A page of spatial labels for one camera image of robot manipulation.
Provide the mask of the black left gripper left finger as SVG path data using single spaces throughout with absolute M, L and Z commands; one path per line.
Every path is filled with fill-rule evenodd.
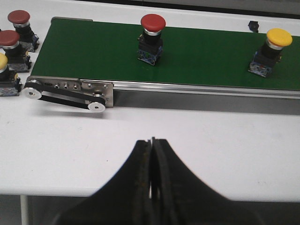
M 137 141 L 116 174 L 96 193 L 64 211 L 56 225 L 148 225 L 151 143 Z

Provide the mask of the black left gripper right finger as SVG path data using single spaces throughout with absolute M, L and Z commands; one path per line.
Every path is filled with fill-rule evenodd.
M 200 180 L 166 139 L 153 139 L 159 178 L 162 225 L 263 225 L 254 210 L 242 207 Z

